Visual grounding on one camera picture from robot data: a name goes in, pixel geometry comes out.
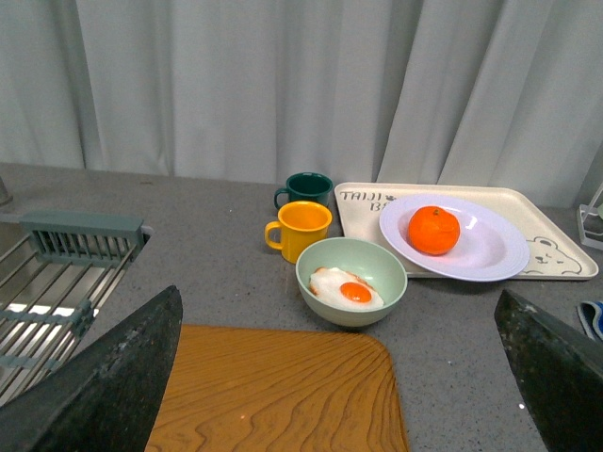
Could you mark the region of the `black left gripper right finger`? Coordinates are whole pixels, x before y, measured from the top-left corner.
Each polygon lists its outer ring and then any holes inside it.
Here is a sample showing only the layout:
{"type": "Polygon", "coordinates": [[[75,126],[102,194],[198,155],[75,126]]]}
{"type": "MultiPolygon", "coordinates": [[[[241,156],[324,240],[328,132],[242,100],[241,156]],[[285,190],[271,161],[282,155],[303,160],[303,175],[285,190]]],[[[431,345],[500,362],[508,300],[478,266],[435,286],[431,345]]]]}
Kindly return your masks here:
{"type": "Polygon", "coordinates": [[[602,449],[602,345],[511,290],[495,309],[501,343],[549,451],[602,449]]]}

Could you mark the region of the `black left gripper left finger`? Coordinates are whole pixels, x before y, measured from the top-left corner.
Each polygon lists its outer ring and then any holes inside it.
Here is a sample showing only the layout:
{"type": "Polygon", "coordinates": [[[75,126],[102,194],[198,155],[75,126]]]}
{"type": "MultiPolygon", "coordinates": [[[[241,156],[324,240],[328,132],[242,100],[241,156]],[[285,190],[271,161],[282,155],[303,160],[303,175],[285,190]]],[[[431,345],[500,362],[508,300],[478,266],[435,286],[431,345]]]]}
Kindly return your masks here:
{"type": "Polygon", "coordinates": [[[142,451],[179,344],[169,286],[56,372],[1,408],[4,451],[142,451]]]}

